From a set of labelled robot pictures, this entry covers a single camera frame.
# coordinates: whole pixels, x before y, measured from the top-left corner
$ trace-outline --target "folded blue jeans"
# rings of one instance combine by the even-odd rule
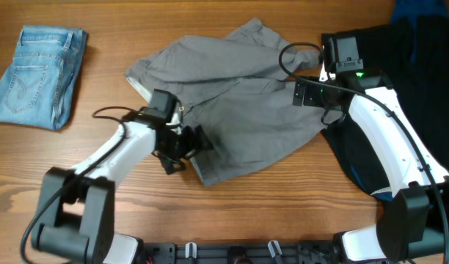
[[[0,80],[0,122],[63,127],[86,39],[82,29],[24,26],[12,64]]]

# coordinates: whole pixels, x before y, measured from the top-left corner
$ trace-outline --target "black garment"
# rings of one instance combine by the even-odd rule
[[[449,19],[419,17],[417,61],[410,64],[414,32],[407,19],[351,32],[365,68],[379,67],[394,84],[399,103],[431,154],[449,171]],[[389,187],[365,134],[351,119],[323,135],[348,177],[371,194]]]

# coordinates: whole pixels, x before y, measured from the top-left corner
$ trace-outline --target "table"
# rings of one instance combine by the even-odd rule
[[[0,124],[0,263],[19,263],[22,233],[33,217],[40,183],[52,166],[69,168],[100,147],[113,122],[91,113],[145,101],[123,72],[185,34],[224,37],[253,17],[290,42],[320,43],[322,32],[389,22],[394,1],[114,1],[0,3],[0,78],[24,24],[89,32],[73,101],[60,131]],[[307,74],[317,74],[318,69]],[[374,224],[381,205],[343,174],[321,135],[261,172],[204,188],[189,169],[167,176],[154,157],[135,166],[117,192],[116,231],[145,242],[254,243],[330,239]],[[41,263],[59,261],[29,250]],[[440,263],[441,255],[418,260]]]

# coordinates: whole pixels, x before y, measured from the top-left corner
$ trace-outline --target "jeans pocket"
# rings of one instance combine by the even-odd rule
[[[42,90],[48,65],[13,66],[4,103],[15,114],[34,107]]]

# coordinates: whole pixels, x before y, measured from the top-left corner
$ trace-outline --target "gray shirt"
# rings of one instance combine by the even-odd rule
[[[149,101],[153,89],[178,96],[185,125],[201,125],[214,150],[191,161],[203,184],[263,169],[310,141],[325,125],[323,109],[292,105],[294,82],[278,64],[288,42],[254,18],[224,39],[185,36],[126,70]],[[315,67],[318,52],[288,50],[289,70]],[[326,122],[340,113],[329,113]]]

